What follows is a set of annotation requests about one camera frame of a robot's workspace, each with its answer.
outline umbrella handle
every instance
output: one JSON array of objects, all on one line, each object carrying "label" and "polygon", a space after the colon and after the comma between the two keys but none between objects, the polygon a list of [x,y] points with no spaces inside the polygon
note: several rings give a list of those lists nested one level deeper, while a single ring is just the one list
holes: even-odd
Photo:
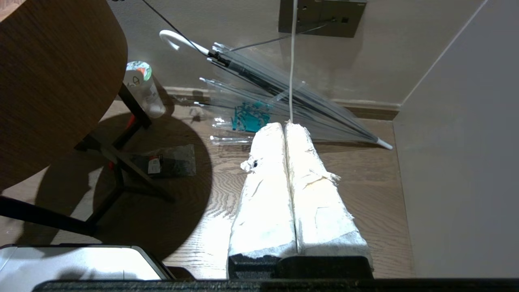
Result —
[{"label": "umbrella handle", "polygon": [[176,32],[172,32],[172,31],[168,31],[168,30],[163,30],[163,31],[160,31],[159,32],[159,36],[160,36],[160,39],[165,42],[167,45],[169,45],[170,47],[172,47],[174,50],[179,50],[180,46],[178,46],[177,44],[175,44],[174,42],[171,41],[171,38],[183,43],[184,45],[190,47],[190,48],[193,48],[194,50],[198,49],[200,50],[200,52],[202,52],[202,54],[208,56],[209,55],[209,50],[194,43],[194,42],[189,42],[185,37],[177,34]]}]

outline wood grain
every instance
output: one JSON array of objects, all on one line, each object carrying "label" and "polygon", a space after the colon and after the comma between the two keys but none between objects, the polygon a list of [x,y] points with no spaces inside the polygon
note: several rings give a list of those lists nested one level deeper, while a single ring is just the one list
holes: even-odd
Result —
[{"label": "wood grain", "polygon": [[[224,278],[230,227],[246,176],[239,164],[249,157],[249,147],[214,146],[209,141],[214,133],[210,116],[197,122],[190,116],[189,107],[175,107],[173,113],[171,110],[160,120],[154,120],[150,130],[139,131],[125,151],[197,145],[200,169],[196,179],[163,182],[177,196],[176,204],[124,194],[102,219],[103,233],[97,238],[56,230],[52,233],[35,224],[0,218],[0,245],[12,243],[17,236],[19,244],[136,244],[151,251],[166,265],[186,268],[196,278]],[[114,101],[97,133],[117,137],[128,117],[122,102]],[[364,120],[364,123],[381,138],[394,143],[391,122]],[[340,143],[318,143],[316,149],[327,170],[343,178],[339,182],[339,193],[371,248],[375,277],[413,277],[396,151]],[[112,177],[106,169],[98,169],[98,164],[88,164],[83,159],[86,156],[71,153],[46,172],[39,173],[39,177],[4,191],[4,195],[68,212],[73,206],[73,216],[84,219],[106,194]],[[58,178],[71,172],[72,164],[89,179],[82,182],[69,177],[70,185],[64,189],[64,182]],[[52,203],[53,194],[55,198],[58,190],[66,190],[72,198],[67,199],[66,204]]]},{"label": "wood grain", "polygon": [[96,126],[127,61],[126,38],[105,0],[20,3],[0,3],[0,190]]}]

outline wall socket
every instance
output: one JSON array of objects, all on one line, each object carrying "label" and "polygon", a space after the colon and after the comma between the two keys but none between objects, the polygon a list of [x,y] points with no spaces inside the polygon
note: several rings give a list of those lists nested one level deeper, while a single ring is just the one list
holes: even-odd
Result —
[{"label": "wall socket", "polygon": [[[366,0],[298,0],[297,29],[306,34],[354,37],[366,7]],[[280,0],[279,32],[292,31],[292,0]]]}]

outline clear plastic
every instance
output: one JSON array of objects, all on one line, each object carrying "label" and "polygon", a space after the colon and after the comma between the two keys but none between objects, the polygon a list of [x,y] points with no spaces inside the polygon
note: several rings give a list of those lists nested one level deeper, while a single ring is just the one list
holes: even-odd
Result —
[{"label": "clear plastic", "polygon": [[[220,82],[201,78],[217,92],[208,108],[215,114],[213,127],[252,134],[267,123],[289,119],[286,72],[218,43],[213,50],[218,55],[211,61],[225,79]],[[350,111],[311,91],[303,81],[294,81],[293,112],[293,122],[306,127],[313,140],[379,141]]]}]

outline wall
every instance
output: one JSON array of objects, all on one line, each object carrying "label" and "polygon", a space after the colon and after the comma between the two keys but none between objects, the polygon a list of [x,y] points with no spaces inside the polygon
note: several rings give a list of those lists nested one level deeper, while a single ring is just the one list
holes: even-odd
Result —
[{"label": "wall", "polygon": [[[240,46],[281,35],[279,0],[148,0],[194,42]],[[129,58],[149,62],[163,86],[205,88],[213,67],[195,51],[174,52],[158,32],[169,29],[140,0],[108,0],[129,44]],[[399,105],[481,0],[369,0],[355,38],[297,37],[296,76],[339,101]],[[258,46],[288,69],[290,39]]]},{"label": "wall", "polygon": [[488,1],[394,120],[418,277],[518,277],[519,2]]}]

